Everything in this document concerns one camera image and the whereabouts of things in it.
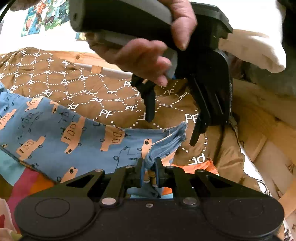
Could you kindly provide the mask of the person's left hand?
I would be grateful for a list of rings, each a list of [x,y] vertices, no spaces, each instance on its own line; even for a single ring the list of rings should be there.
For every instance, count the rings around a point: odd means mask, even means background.
[[[161,1],[168,7],[173,16],[171,32],[175,45],[184,51],[191,35],[197,26],[197,19],[189,1]],[[129,41],[120,49],[107,47],[99,41],[98,33],[87,33],[86,39],[90,49],[110,64],[117,65],[121,70],[151,80],[159,86],[167,86],[166,71],[171,61],[162,56],[167,49],[165,43],[138,38]]]

